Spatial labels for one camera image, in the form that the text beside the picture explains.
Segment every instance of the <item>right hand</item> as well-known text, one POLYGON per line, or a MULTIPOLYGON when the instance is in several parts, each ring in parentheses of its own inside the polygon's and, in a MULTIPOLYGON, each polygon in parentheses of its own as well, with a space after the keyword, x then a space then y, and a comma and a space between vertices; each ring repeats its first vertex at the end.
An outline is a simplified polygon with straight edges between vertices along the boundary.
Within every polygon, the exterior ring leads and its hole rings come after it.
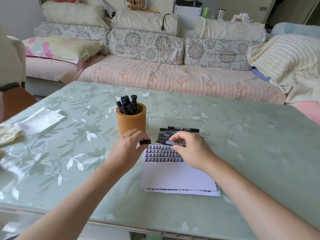
POLYGON ((179 153, 183 160, 193 168, 204 171, 208 163, 217 157, 198 134, 179 131, 169 140, 186 143, 186 147, 174 145, 172 149, 179 153))

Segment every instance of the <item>clear plastic tray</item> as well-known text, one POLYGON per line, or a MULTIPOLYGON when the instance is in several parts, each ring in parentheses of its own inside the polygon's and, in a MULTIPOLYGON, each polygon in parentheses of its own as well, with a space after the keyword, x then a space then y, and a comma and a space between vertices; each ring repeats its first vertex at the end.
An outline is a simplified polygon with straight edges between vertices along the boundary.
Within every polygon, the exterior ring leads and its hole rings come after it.
POLYGON ((168 128, 168 126, 199 129, 199 133, 197 134, 204 136, 210 135, 208 125, 204 120, 174 119, 154 116, 149 116, 146 119, 146 131, 152 141, 158 140, 159 133, 166 133, 160 131, 160 128, 168 128))

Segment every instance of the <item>white blanket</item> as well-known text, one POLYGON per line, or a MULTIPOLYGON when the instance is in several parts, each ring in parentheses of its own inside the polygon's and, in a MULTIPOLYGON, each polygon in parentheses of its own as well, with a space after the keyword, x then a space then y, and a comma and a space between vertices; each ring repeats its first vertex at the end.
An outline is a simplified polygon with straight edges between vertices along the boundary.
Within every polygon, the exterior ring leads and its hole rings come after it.
POLYGON ((249 64, 286 95, 286 103, 320 102, 320 40, 294 34, 276 35, 249 47, 249 64))

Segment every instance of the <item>napkin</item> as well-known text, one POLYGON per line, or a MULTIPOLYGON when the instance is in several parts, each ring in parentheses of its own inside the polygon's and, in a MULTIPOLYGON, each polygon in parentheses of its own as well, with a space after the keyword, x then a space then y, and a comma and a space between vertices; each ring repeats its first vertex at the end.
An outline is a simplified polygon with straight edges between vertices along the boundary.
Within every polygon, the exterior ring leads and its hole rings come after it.
POLYGON ((59 114, 57 111, 43 107, 26 120, 15 123, 15 125, 23 129, 26 134, 36 134, 58 123, 64 117, 65 116, 59 114))
POLYGON ((22 129, 13 124, 0 126, 0 146, 12 142, 17 138, 22 137, 22 135, 22 129))

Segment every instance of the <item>stack of paper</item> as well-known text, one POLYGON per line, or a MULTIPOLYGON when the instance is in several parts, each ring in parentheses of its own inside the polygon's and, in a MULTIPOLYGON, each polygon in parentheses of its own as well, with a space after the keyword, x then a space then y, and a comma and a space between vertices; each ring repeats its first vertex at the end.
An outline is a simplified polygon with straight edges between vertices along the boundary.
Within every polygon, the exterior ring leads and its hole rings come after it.
POLYGON ((221 196, 206 173, 189 166, 170 146, 150 145, 144 153, 140 188, 148 192, 221 196))

